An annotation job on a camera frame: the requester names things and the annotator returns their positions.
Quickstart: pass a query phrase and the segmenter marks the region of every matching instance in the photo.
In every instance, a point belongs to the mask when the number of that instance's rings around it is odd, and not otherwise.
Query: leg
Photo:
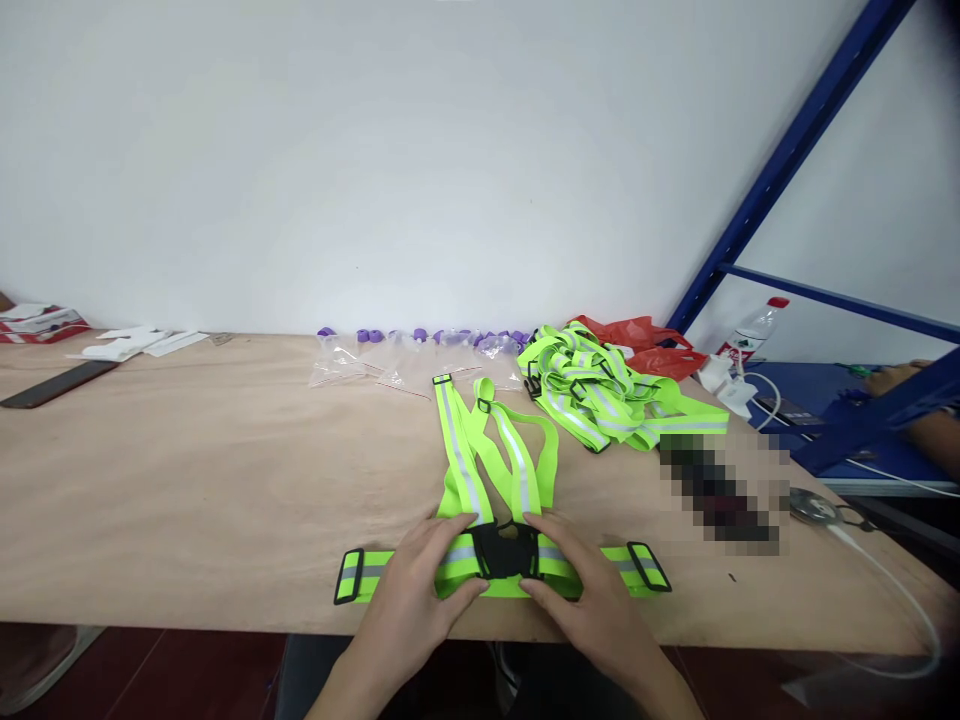
[[[303,720],[352,639],[341,635],[287,638],[278,680],[276,720]]]
[[[521,676],[520,689],[507,714],[508,720],[643,718],[630,696],[571,645],[537,644],[527,648],[525,667],[517,670]]]

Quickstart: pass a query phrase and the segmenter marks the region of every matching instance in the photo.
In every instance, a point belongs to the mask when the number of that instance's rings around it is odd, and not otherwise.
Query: round metal object
[[[813,525],[839,525],[844,521],[836,505],[801,488],[790,488],[790,514]]]

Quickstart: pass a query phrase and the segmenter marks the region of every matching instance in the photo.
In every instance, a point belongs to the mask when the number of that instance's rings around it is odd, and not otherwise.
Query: red and white box
[[[86,320],[70,308],[46,305],[31,309],[18,305],[0,312],[0,343],[39,343],[46,345],[88,330]]]

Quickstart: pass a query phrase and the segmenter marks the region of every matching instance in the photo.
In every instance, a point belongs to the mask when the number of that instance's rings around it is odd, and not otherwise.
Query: white wall
[[[960,62],[935,7],[907,15],[738,264],[960,325]],[[715,350],[783,294],[728,278],[689,337]],[[797,298],[759,355],[897,363],[953,347]]]
[[[105,326],[664,320],[863,5],[5,0],[0,288]],[[830,206],[797,181],[778,212]]]

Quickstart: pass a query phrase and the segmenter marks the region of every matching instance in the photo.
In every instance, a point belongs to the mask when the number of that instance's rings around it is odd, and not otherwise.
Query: pixelated blur
[[[664,435],[660,442],[674,496],[703,527],[704,539],[737,555],[783,551],[790,488],[781,469],[787,462],[763,435]]]

